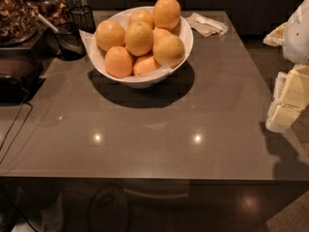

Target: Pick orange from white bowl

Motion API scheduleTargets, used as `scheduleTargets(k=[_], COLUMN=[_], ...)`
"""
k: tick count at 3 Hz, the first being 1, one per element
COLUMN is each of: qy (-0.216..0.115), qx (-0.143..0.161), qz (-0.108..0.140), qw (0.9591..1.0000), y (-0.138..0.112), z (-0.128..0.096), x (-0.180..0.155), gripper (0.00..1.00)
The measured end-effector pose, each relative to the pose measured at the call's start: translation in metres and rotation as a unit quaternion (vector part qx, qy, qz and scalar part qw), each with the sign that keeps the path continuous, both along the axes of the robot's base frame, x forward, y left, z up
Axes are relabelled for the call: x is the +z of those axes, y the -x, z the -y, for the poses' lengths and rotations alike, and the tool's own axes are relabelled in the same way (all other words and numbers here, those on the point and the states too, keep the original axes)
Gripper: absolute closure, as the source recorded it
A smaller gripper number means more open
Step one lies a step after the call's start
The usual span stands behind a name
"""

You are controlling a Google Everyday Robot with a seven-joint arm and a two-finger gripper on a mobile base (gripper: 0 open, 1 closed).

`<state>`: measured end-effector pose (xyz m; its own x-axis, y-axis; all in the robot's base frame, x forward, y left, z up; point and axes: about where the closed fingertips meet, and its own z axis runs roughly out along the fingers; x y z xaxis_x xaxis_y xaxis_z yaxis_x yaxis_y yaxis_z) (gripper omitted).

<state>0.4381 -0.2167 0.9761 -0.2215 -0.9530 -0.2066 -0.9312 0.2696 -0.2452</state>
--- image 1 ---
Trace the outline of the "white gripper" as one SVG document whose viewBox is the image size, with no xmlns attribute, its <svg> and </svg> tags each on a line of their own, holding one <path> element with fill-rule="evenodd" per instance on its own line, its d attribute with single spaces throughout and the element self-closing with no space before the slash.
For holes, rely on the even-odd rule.
<svg viewBox="0 0 309 232">
<path fill-rule="evenodd" d="M 267 34 L 263 43 L 283 45 L 284 57 L 296 64 L 288 73 L 278 73 L 267 113 L 266 128 L 282 133 L 309 105 L 309 0 L 303 0 L 287 23 Z"/>
</svg>

